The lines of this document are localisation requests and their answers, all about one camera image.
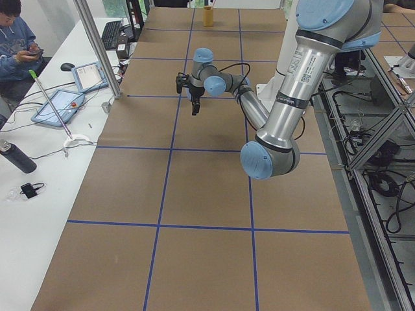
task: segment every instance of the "black box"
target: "black box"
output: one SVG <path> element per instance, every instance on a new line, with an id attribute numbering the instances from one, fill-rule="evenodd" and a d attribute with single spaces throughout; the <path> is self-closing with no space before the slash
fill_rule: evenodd
<path id="1" fill-rule="evenodd" d="M 115 51 L 119 60 L 126 60 L 129 57 L 130 44 L 128 43 L 128 36 L 126 34 L 118 37 Z"/>

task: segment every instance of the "white desk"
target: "white desk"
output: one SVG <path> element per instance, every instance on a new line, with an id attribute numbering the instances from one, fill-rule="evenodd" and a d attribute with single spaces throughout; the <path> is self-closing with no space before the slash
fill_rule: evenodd
<path id="1" fill-rule="evenodd" d="M 97 19 L 98 30 L 102 31 L 105 23 L 111 20 L 114 19 Z M 108 56 L 112 65 L 118 64 L 115 51 L 108 51 Z M 82 65 L 95 61 L 97 57 L 89 44 L 82 23 L 78 22 L 40 75 L 40 81 L 45 89 L 72 82 L 72 73 L 60 70 L 62 63 Z M 71 86 L 69 89 L 76 90 L 76 87 Z M 35 85 L 29 93 L 38 90 Z M 96 92 L 91 92 L 86 100 L 95 94 Z M 92 141 L 97 141 L 107 118 L 101 104 L 111 97 L 112 93 L 108 88 L 100 90 L 86 104 L 85 109 L 73 117 L 69 123 L 71 132 L 87 135 Z M 45 99 L 41 95 L 34 95 L 26 101 L 45 102 Z M 18 110 L 29 107 L 39 106 L 27 104 Z M 34 112 L 19 112 L 17 115 L 15 112 L 11 118 L 16 115 L 16 122 L 6 124 L 2 130 L 29 124 Z M 59 150 L 66 137 L 63 129 L 38 125 L 7 133 L 0 132 L 0 139 L 16 144 L 31 157 Z M 36 160 L 38 167 L 31 174 L 22 173 L 0 156 L 0 310 L 30 310 L 94 149 L 94 146 L 80 146 L 70 149 L 68 158 L 60 152 Z M 6 200 L 12 187 L 20 187 L 28 182 L 45 183 L 46 189 L 39 196 L 25 202 Z"/>

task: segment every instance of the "water bottle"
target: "water bottle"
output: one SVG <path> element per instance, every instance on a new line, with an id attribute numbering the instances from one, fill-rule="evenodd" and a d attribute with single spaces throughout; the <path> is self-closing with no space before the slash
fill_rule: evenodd
<path id="1" fill-rule="evenodd" d="M 0 154 L 28 174 L 36 170 L 36 163 L 23 153 L 15 144 L 0 139 Z"/>

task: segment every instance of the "cup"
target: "cup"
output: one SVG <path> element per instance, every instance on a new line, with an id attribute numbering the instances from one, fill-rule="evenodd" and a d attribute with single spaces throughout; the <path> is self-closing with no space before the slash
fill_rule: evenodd
<path id="1" fill-rule="evenodd" d="M 213 26 L 213 7 L 210 5 L 205 5 L 203 7 L 203 26 Z"/>

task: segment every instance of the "blue tape grid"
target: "blue tape grid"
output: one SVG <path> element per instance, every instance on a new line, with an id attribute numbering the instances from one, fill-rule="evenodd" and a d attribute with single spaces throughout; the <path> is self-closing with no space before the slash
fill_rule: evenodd
<path id="1" fill-rule="evenodd" d="M 403 46 L 402 46 L 402 44 L 401 44 L 401 42 L 402 43 L 407 43 L 407 42 L 414 42 L 414 41 L 398 41 L 397 39 L 396 39 L 396 37 L 392 34 L 392 31 L 390 31 L 390 27 L 394 27 L 394 28 L 415 28 L 415 25 L 413 24 L 413 22 L 411 22 L 410 21 L 410 19 L 405 15 L 405 14 L 402 14 L 403 15 L 403 17 L 411 24 L 411 26 L 386 26 L 385 25 L 385 23 L 382 21 L 382 25 L 385 27 L 385 29 L 389 32 L 389 34 L 394 38 L 394 40 L 395 40 L 395 42 L 399 45 L 399 47 L 402 49 L 402 51 L 404 52 L 404 53 L 406 53 L 406 50 L 403 48 Z M 388 43 L 388 42 L 393 42 L 393 41 L 379 41 L 379 42 L 385 42 L 385 43 Z"/>
<path id="2" fill-rule="evenodd" d="M 191 36 L 193 32 L 196 31 L 218 31 L 224 32 L 223 30 L 195 30 L 193 29 L 193 22 L 195 19 L 195 9 L 193 10 L 192 16 L 192 23 L 190 30 L 171 30 L 171 29 L 149 29 L 149 30 L 161 30 L 161 31 L 186 31 L 189 32 L 189 40 L 187 43 L 187 52 L 185 58 L 139 58 L 134 57 L 132 59 L 153 59 L 153 60 L 183 60 L 184 63 L 184 70 L 186 72 L 187 62 L 191 61 L 189 58 L 189 47 L 191 42 Z M 239 30 L 235 30 L 234 32 L 239 33 L 239 41 L 240 41 L 240 53 L 241 58 L 239 60 L 222 60 L 222 61 L 230 61 L 230 62 L 263 62 L 263 63 L 276 63 L 275 60 L 244 60 L 243 57 L 243 39 L 242 33 L 243 32 L 260 32 L 260 31 L 242 31 L 241 29 L 241 11 L 238 10 L 238 20 L 239 20 Z M 271 31 L 263 31 L 263 32 L 270 32 L 270 33 L 279 33 L 279 32 L 271 32 Z M 184 148 L 173 148 L 174 146 L 174 137 L 176 133 L 176 127 L 178 122 L 178 115 L 180 110 L 180 104 L 182 101 L 182 96 L 148 96 L 148 95 L 127 95 L 129 97 L 141 97 L 141 98 L 177 98 L 178 99 L 178 106 L 176 110 L 176 118 L 174 120 L 174 128 L 172 133 L 172 140 L 171 140 L 171 147 L 170 148 L 151 148 L 151 147 L 135 147 L 135 146 L 98 146 L 97 148 L 114 148 L 114 149 L 137 149 L 137 150 L 165 150 L 169 151 L 169 160 L 167 163 L 165 181 L 163 186 L 163 194 L 160 203 L 160 211 L 158 216 L 158 222 L 156 224 L 139 224 L 139 223 L 129 223 L 129 222 L 97 222 L 97 221 L 87 221 L 87 220 L 68 220 L 68 223 L 71 224 L 86 224 L 86 225 L 119 225 L 119 226 L 134 226 L 134 227 L 153 227 L 156 228 L 156 236 L 154 239 L 154 245 L 152 250 L 152 258 L 150 263 L 150 270 L 148 273 L 148 280 L 147 280 L 147 288 L 145 294 L 145 300 L 143 303 L 143 311 L 147 311 L 148 305 L 148 298 L 150 295 L 150 287 L 152 281 L 152 273 L 154 269 L 154 262 L 156 260 L 156 252 L 157 252 L 157 245 L 158 245 L 158 238 L 161 228 L 176 228 L 176 229 L 203 229 L 203 230 L 225 230 L 225 231 L 249 231 L 251 232 L 252 237 L 252 258 L 253 258 L 253 274 L 254 274 L 254 288 L 255 288 L 255 310 L 259 311 L 259 294 L 258 294 L 258 280 L 257 280 L 257 258 L 256 258 L 256 246 L 255 246 L 255 233 L 256 232 L 279 232 L 279 233 L 309 233 L 309 234 L 322 234 L 322 235 L 348 235 L 349 231 L 333 231 L 333 230 L 305 230 L 305 229 L 271 229 L 271 228 L 255 228 L 255 218 L 254 218 L 254 205 L 253 205 L 253 196 L 252 196 L 252 180 L 248 178 L 248 188 L 249 188 L 249 200 L 250 200 L 250 218 L 251 218 L 251 226 L 250 227 L 215 227 L 215 226 L 202 226 L 202 225 L 174 225 L 174 224 L 162 224 L 161 219 L 163 216 L 163 207 L 164 207 L 164 200 L 165 200 L 165 193 L 167 189 L 167 182 L 169 180 L 169 171 L 171 165 L 171 157 L 174 151 L 183 151 L 183 152 L 237 152 L 239 153 L 240 150 L 208 150 L 208 149 L 184 149 Z M 216 99 L 226 99 L 226 100 L 234 100 L 230 97 L 216 97 Z M 248 141 L 248 124 L 245 121 L 245 137 L 246 141 Z M 309 155 L 316 155 L 316 156 L 325 156 L 325 153 L 319 152 L 302 152 L 302 154 L 309 154 Z"/>

